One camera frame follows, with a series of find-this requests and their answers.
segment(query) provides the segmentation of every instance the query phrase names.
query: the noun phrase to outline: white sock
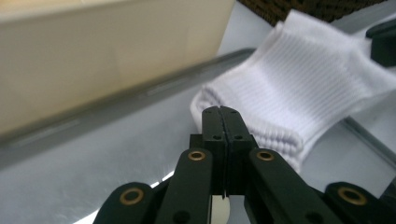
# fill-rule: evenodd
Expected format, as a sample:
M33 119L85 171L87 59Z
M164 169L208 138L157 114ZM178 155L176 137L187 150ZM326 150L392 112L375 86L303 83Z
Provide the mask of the white sock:
M330 127L396 88L396 76L370 59L370 46L292 11L249 59L203 86L191 113L201 129L204 109L238 110L259 146L299 171Z

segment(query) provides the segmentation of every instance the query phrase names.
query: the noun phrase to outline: table surface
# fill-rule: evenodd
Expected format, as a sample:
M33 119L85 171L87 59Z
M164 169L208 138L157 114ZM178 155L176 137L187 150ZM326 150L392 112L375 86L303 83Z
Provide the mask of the table surface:
M332 24L352 35L395 18L396 1L363 9ZM236 3L218 55L257 48L272 27ZM211 66L113 106L0 146L0 216L5 223L92 223L86 217L117 186L154 184L171 173L196 133L188 105L201 84L251 52L220 68ZM396 150L396 96L353 115L364 128ZM304 163L301 176L324 190L332 182L360 185L379 196L396 170L342 124L325 133ZM248 223L242 197L231 198L228 223Z

